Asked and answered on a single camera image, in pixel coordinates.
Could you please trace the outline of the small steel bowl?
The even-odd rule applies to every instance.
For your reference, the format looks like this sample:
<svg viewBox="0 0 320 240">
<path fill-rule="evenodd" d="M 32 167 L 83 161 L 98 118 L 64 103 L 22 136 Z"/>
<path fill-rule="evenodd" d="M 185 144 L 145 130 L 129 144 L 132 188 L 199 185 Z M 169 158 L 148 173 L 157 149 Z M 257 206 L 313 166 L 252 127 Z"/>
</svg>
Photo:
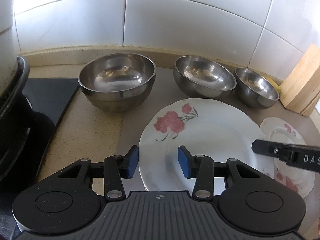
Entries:
<svg viewBox="0 0 320 240">
<path fill-rule="evenodd" d="M 268 109 L 279 100 L 279 94 L 274 86 L 255 71 L 238 67 L 234 70 L 234 76 L 235 93 L 246 106 L 253 109 Z"/>
</svg>

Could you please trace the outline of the black gas stove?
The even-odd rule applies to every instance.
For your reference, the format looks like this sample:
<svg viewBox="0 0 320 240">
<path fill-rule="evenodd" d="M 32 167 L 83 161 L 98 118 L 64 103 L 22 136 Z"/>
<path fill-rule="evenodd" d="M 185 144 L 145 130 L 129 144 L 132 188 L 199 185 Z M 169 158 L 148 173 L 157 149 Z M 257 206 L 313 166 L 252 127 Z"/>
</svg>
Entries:
<svg viewBox="0 0 320 240">
<path fill-rule="evenodd" d="M 38 179 L 48 146 L 79 85 L 75 78 L 30 78 L 27 59 L 1 98 L 1 199 Z"/>
</svg>

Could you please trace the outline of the medium steel bowl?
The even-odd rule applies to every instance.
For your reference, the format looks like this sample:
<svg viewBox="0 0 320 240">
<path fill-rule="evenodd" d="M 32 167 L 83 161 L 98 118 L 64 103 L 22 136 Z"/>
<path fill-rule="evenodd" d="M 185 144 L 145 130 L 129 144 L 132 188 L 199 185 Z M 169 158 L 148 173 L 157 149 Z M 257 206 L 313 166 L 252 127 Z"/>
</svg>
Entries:
<svg viewBox="0 0 320 240">
<path fill-rule="evenodd" d="M 179 57 L 173 76 L 178 88 L 191 98 L 221 100 L 236 88 L 236 78 L 228 69 L 199 56 Z"/>
</svg>

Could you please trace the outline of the yellow sponge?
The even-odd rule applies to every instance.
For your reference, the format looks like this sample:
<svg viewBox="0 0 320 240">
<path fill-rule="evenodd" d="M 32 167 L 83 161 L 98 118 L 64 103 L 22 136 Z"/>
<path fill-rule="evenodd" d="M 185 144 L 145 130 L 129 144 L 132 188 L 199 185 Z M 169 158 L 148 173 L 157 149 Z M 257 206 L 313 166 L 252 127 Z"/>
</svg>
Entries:
<svg viewBox="0 0 320 240">
<path fill-rule="evenodd" d="M 281 88 L 276 84 L 276 82 L 271 77 L 266 77 L 268 82 L 275 88 L 275 90 L 278 92 L 278 94 L 281 93 Z"/>
</svg>

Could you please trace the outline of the wooden knife block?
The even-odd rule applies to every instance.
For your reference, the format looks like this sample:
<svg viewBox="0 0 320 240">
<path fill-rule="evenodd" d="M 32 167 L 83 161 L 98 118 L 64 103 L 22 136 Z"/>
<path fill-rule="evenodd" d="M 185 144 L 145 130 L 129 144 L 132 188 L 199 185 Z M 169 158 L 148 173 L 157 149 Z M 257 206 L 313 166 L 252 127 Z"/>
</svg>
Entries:
<svg viewBox="0 0 320 240">
<path fill-rule="evenodd" d="M 289 111 L 310 116 L 319 101 L 319 47 L 311 44 L 280 85 L 280 101 Z"/>
</svg>

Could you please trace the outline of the white floral plate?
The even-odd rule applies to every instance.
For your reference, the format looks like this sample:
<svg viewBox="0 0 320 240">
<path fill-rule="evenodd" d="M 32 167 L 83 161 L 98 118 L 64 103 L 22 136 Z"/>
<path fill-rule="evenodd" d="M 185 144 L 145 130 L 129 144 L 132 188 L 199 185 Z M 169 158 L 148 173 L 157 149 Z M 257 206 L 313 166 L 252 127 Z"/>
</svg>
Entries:
<svg viewBox="0 0 320 240">
<path fill-rule="evenodd" d="M 273 177 L 273 159 L 253 153 L 262 130 L 244 112 L 210 99 L 184 99 L 161 109 L 147 124 L 139 141 L 139 172 L 147 191 L 193 190 L 185 178 L 178 147 L 224 163 L 235 158 Z"/>
<path fill-rule="evenodd" d="M 285 144 L 304 145 L 305 141 L 294 127 L 280 118 L 270 117 L 260 124 L 265 138 L 269 141 Z M 306 197 L 313 189 L 315 173 L 300 168 L 287 166 L 285 162 L 274 159 L 274 179 Z"/>
</svg>

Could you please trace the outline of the silver pressure cooker pot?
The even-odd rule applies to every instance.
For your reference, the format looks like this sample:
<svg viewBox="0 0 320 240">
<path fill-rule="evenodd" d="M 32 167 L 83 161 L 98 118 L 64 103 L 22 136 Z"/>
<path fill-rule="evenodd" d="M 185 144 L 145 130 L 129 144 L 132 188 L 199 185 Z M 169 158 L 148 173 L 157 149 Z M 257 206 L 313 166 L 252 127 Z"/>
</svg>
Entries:
<svg viewBox="0 0 320 240">
<path fill-rule="evenodd" d="M 12 28 L 14 25 L 13 0 L 1 0 L 1 56 L 0 56 L 0 89 L 5 93 L 17 71 L 17 59 L 14 48 Z"/>
</svg>

